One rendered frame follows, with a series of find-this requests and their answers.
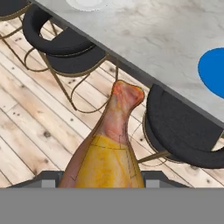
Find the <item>blue plate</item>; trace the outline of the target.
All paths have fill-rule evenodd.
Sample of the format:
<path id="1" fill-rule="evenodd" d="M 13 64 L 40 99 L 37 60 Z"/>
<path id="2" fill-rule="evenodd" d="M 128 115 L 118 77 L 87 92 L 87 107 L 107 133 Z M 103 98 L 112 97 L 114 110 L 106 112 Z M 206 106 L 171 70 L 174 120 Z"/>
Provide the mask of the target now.
<path id="1" fill-rule="evenodd" d="M 198 73 L 204 85 L 224 99 L 224 47 L 205 52 L 199 59 Z"/>

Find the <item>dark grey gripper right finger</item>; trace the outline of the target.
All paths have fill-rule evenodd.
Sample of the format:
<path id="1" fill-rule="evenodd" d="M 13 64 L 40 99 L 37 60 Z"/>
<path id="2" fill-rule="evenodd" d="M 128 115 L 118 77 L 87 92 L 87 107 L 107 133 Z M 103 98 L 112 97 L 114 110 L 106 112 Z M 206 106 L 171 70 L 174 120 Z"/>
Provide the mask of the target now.
<path id="1" fill-rule="evenodd" d="M 146 188 L 187 188 L 187 185 L 168 179 L 162 171 L 142 171 L 142 176 Z"/>

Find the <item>black bar stool gold frame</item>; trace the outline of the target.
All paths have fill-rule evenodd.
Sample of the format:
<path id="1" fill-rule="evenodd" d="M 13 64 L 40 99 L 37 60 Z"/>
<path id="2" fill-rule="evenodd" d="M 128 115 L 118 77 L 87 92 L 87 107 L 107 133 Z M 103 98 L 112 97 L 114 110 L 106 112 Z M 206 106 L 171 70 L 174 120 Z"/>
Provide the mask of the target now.
<path id="1" fill-rule="evenodd" d="M 213 150 L 224 129 L 158 85 L 147 96 L 143 133 L 158 158 L 165 153 L 173 162 L 224 169 L 224 146 Z"/>
<path id="2" fill-rule="evenodd" d="M 27 42 L 38 51 L 73 109 L 83 113 L 83 110 L 74 105 L 74 90 L 109 58 L 109 54 L 69 27 L 52 40 L 41 37 L 41 28 L 52 17 L 33 3 L 24 14 L 23 34 Z M 73 87 L 69 94 L 61 83 L 59 75 L 68 78 L 83 76 L 83 79 Z M 91 112 L 99 111 L 103 106 L 104 104 Z"/>
<path id="3" fill-rule="evenodd" d="M 30 6 L 29 0 L 0 0 L 0 22 L 19 18 Z"/>

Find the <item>white plate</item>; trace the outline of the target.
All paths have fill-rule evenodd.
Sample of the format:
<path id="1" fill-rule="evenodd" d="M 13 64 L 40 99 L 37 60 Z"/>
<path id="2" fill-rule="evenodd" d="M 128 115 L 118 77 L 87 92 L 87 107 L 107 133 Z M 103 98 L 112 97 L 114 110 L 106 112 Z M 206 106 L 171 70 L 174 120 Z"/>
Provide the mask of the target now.
<path id="1" fill-rule="evenodd" d="M 108 0 L 66 0 L 78 11 L 98 11 L 108 5 Z"/>

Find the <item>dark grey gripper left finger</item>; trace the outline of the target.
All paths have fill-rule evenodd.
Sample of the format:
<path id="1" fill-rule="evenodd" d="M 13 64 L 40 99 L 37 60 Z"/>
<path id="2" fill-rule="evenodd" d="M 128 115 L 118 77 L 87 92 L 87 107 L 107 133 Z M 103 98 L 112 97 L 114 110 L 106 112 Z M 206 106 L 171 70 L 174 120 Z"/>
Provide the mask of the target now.
<path id="1" fill-rule="evenodd" d="M 12 185 L 11 188 L 57 188 L 63 171 L 42 171 L 33 179 Z"/>

